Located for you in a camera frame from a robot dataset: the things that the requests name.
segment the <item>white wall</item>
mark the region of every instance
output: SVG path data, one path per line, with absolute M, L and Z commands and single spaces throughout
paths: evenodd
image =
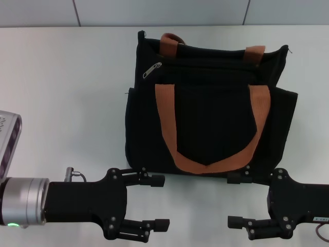
M 0 0 L 0 27 L 78 26 L 73 1 Z M 329 24 L 329 0 L 75 1 L 81 26 Z

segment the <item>white table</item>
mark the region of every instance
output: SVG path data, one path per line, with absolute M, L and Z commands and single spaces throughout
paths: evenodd
M 138 27 L 0 29 L 0 108 L 21 114 L 23 132 L 10 168 L 13 177 L 62 181 L 73 166 L 97 181 L 111 167 L 126 168 L 124 115 L 134 85 Z M 189 45 L 244 49 L 288 44 L 278 87 L 299 93 L 279 167 L 302 183 L 329 184 L 329 26 L 143 28 Z M 249 241 L 227 227 L 227 216 L 268 219 L 268 187 L 226 180 L 166 175 L 164 188 L 128 188 L 127 219 L 170 218 L 167 233 L 148 246 L 326 246 L 315 224 L 298 225 L 290 240 Z M 329 237 L 328 228 L 323 234 Z M 93 223 L 48 223 L 26 230 L 0 227 L 1 246 L 146 246 L 107 241 Z

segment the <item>green led light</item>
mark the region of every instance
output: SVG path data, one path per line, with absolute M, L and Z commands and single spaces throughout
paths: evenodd
M 16 223 L 9 223 L 8 226 L 19 226 L 19 225 Z

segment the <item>zipper pull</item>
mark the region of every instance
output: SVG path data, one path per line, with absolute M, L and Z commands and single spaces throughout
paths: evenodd
M 148 70 L 146 70 L 146 72 L 143 74 L 143 79 L 145 79 L 153 70 L 155 70 L 156 68 L 160 68 L 162 65 L 161 62 L 158 62 L 156 64 L 153 64 L 151 68 L 149 68 Z

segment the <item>bag handle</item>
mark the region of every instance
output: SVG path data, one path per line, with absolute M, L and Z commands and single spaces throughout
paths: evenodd
M 177 54 L 178 44 L 185 45 L 185 42 L 182 38 L 178 37 L 173 33 L 164 33 L 160 40 L 159 54 L 164 57 L 175 58 Z M 247 47 L 243 56 L 243 60 L 258 65 L 262 60 L 264 52 L 264 45 Z
M 251 142 L 240 152 L 208 166 L 194 162 L 177 151 L 177 129 L 175 118 L 175 85 L 156 84 L 155 97 L 161 123 L 161 131 L 175 165 L 182 171 L 193 174 L 218 173 L 240 169 L 252 159 L 262 135 L 269 113 L 271 99 L 268 86 L 249 86 L 251 107 L 257 131 Z

